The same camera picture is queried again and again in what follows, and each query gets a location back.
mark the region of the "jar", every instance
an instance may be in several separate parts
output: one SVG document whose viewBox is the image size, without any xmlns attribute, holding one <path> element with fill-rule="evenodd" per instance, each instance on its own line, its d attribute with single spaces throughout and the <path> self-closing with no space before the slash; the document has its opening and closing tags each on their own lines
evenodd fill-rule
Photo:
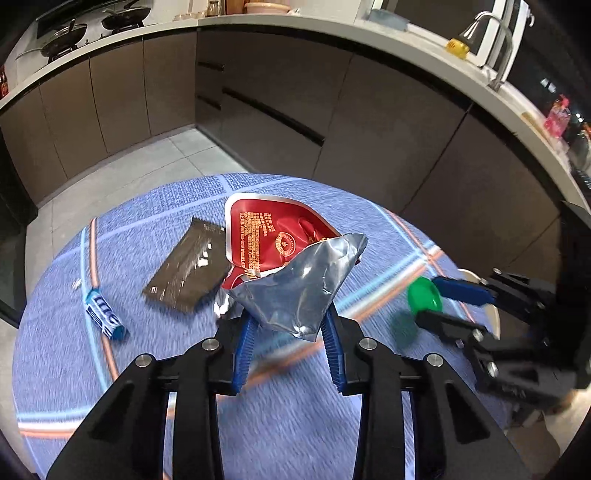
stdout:
<svg viewBox="0 0 591 480">
<path fill-rule="evenodd" d="M 220 2 L 219 0 L 209 0 L 207 3 L 206 17 L 217 17 L 220 14 Z"/>
</svg>

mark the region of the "blue tablecloth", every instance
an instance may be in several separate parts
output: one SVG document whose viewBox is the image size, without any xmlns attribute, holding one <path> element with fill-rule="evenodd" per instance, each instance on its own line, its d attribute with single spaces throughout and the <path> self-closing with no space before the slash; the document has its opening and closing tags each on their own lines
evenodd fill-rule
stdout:
<svg viewBox="0 0 591 480">
<path fill-rule="evenodd" d="M 146 301 L 141 294 L 192 216 L 224 224 L 224 203 L 234 192 L 289 197 L 310 205 L 341 233 L 367 234 L 369 244 L 339 291 L 336 307 L 361 322 L 366 335 L 394 352 L 422 358 L 441 353 L 473 387 L 472 370 L 456 348 L 417 329 L 406 286 L 439 273 L 460 274 L 422 232 L 387 210 L 353 194 L 310 180 L 228 174 L 165 185 L 130 200 L 98 219 L 101 290 L 129 330 L 112 342 L 122 371 L 138 354 L 156 358 L 183 353 L 215 333 L 211 300 L 194 314 Z M 53 260 L 37 284 L 22 318 L 13 364 L 19 428 L 37 472 L 45 477 L 67 438 L 112 383 L 100 332 L 84 315 L 82 294 L 90 286 L 88 228 Z M 74 289 L 77 279 L 82 288 Z M 481 309 L 445 300 L 446 312 L 488 325 Z M 285 334 L 260 332 L 252 381 L 236 398 L 218 404 L 222 455 L 228 480 L 351 478 L 359 428 L 360 397 L 342 397 L 331 383 L 318 344 Z M 503 425 L 509 407 L 479 395 Z M 164 469 L 171 473 L 174 418 L 171 395 Z M 405 397 L 407 478 L 413 478 L 412 423 Z"/>
</svg>

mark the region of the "cabinet handle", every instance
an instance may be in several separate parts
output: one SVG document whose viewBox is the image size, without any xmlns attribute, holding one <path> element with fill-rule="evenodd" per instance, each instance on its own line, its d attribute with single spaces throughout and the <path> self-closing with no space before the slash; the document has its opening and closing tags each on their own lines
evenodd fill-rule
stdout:
<svg viewBox="0 0 591 480">
<path fill-rule="evenodd" d="M 197 95 L 197 98 L 209 106 L 214 107 L 216 110 L 222 111 L 222 106 L 219 103 L 204 97 L 203 95 Z"/>
<path fill-rule="evenodd" d="M 205 67 L 210 70 L 215 70 L 217 72 L 223 72 L 223 65 L 221 63 L 214 63 L 212 61 L 198 61 L 197 65 L 199 67 Z"/>
<path fill-rule="evenodd" d="M 300 135 L 303 135 L 311 142 L 315 143 L 319 147 L 324 145 L 324 135 L 320 135 L 318 132 L 312 130 L 310 127 L 305 126 L 298 120 L 293 119 L 290 116 L 287 116 L 284 113 L 281 113 L 278 110 L 275 110 L 273 107 L 265 105 L 264 103 L 255 100 L 254 98 L 247 97 L 236 90 L 232 90 L 230 88 L 223 87 L 222 93 L 234 98 L 234 100 L 238 100 L 239 102 L 245 103 L 256 110 L 259 110 L 261 113 L 270 116 L 272 119 L 277 120 L 279 123 L 282 123 L 286 127 L 295 130 Z"/>
</svg>

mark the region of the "green bottle cap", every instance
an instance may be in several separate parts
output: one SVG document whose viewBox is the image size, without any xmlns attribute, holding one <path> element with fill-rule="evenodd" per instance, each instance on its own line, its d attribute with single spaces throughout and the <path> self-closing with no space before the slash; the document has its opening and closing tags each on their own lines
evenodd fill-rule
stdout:
<svg viewBox="0 0 591 480">
<path fill-rule="evenodd" d="M 408 286 L 408 306 L 415 315 L 421 310 L 443 310 L 441 295 L 435 284 L 425 277 L 419 277 Z"/>
</svg>

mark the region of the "silver foil bag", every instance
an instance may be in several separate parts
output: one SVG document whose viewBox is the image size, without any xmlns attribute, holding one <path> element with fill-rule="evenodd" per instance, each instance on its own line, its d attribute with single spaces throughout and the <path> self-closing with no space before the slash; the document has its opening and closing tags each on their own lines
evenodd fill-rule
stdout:
<svg viewBox="0 0 591 480">
<path fill-rule="evenodd" d="M 315 243 L 278 272 L 244 282 L 229 294 L 262 327 L 315 342 L 326 310 L 367 243 L 362 233 Z"/>
</svg>

